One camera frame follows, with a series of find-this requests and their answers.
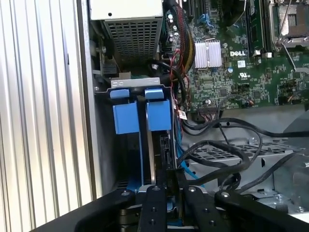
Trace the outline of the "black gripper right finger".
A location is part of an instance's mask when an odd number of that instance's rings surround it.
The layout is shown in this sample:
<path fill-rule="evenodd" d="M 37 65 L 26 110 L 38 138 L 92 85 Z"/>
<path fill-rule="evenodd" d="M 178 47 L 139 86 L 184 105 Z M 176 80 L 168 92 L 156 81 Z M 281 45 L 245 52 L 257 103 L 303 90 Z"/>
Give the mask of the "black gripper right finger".
<path fill-rule="evenodd" d="M 199 187 L 183 188 L 185 202 L 200 232 L 307 232 L 309 224 L 233 191 L 214 197 Z"/>

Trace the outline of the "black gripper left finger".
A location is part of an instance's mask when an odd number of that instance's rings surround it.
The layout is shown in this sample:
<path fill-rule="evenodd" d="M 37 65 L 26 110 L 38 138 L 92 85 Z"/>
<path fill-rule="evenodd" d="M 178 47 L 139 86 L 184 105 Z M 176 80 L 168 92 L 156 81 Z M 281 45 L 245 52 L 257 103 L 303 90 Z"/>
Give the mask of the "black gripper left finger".
<path fill-rule="evenodd" d="M 166 190 L 115 190 L 34 229 L 36 232 L 165 232 Z"/>

